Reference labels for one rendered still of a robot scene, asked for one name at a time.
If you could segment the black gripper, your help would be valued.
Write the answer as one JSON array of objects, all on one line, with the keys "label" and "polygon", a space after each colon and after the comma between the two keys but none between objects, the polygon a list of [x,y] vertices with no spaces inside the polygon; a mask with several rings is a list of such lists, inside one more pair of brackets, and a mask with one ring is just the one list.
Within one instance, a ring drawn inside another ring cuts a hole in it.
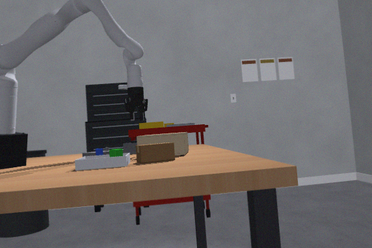
[{"label": "black gripper", "polygon": [[[131,121],[135,120],[135,108],[139,109],[140,120],[144,120],[144,112],[148,108],[148,99],[143,98],[143,87],[129,87],[127,88],[129,98],[124,99],[126,111],[130,113]],[[145,107],[145,108],[144,108]]]}]

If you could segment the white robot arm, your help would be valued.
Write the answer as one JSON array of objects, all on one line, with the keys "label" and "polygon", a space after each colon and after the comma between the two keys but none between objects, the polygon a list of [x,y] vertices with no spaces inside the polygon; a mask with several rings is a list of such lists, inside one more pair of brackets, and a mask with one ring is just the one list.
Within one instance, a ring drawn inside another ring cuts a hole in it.
[{"label": "white robot arm", "polygon": [[0,45],[0,134],[13,134],[16,130],[18,82],[15,67],[61,34],[74,19],[90,11],[100,19],[108,37],[118,47],[125,48],[123,58],[127,68],[127,85],[119,85],[118,89],[143,87],[142,68],[135,62],[144,55],[142,46],[115,22],[102,0],[69,0],[36,20],[21,36]]}]

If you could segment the brown cardboard box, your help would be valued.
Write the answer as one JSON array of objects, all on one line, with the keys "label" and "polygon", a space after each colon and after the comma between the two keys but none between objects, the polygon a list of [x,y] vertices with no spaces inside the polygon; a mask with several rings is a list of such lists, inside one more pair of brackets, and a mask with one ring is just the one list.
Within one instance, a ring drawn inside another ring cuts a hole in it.
[{"label": "brown cardboard box", "polygon": [[136,145],[137,163],[171,161],[174,158],[173,143]]}]

